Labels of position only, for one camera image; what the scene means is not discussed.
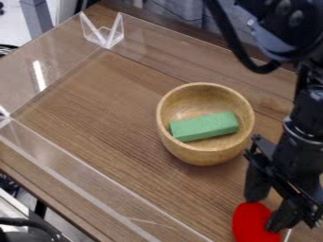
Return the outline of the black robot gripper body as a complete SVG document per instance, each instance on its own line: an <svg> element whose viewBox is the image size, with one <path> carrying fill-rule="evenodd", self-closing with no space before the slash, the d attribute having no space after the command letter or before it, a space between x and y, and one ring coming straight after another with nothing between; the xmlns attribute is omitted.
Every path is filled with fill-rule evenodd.
<svg viewBox="0 0 323 242"><path fill-rule="evenodd" d="M268 175L271 189L283 199L306 197L313 200L313 227L319 227L323 222L323 138L304 133L287 117L279 143L255 134L243 156L248 164Z"/></svg>

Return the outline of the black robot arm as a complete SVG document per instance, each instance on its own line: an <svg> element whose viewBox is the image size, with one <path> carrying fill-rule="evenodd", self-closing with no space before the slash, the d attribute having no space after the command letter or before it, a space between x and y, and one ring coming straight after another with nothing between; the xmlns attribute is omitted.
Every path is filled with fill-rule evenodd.
<svg viewBox="0 0 323 242"><path fill-rule="evenodd" d="M323 0L235 0L251 15L251 32L270 62L256 64L243 48L219 0L204 0L231 51L243 66L268 74L283 63L296 67L292 110L276 143L262 135L243 156L248 161L244 198L263 200L270 191L283 198L266 221L278 233L303 222L323 222Z"/></svg>

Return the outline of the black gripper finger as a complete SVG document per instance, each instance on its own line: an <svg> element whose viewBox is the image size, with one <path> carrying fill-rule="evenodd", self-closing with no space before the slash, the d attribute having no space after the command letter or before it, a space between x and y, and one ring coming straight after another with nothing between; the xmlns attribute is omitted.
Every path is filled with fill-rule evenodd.
<svg viewBox="0 0 323 242"><path fill-rule="evenodd" d="M271 189L268 175L252 164L248 165L244 180L243 196L247 202L258 202L267 198Z"/></svg>
<svg viewBox="0 0 323 242"><path fill-rule="evenodd" d="M300 222L304 222L313 228L313 206L313 200L306 197L283 199L279 208L272 212L266 223L266 230L278 233L284 229L294 228Z"/></svg>

